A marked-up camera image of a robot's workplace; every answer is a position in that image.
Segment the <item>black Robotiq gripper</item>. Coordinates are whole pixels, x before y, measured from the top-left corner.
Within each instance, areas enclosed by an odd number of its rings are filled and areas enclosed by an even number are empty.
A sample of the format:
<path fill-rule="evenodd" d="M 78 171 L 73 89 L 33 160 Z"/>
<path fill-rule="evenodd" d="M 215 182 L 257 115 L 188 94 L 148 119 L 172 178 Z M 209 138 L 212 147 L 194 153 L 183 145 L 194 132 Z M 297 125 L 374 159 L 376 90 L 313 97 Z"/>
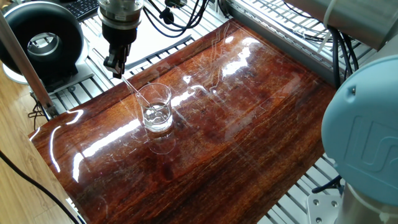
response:
<path fill-rule="evenodd" d="M 109 55 L 105 58 L 103 65 L 113 73 L 114 78 L 121 78 L 125 72 L 131 44 L 137 37 L 137 28 L 121 30 L 102 24 L 102 34 L 109 43 Z"/>

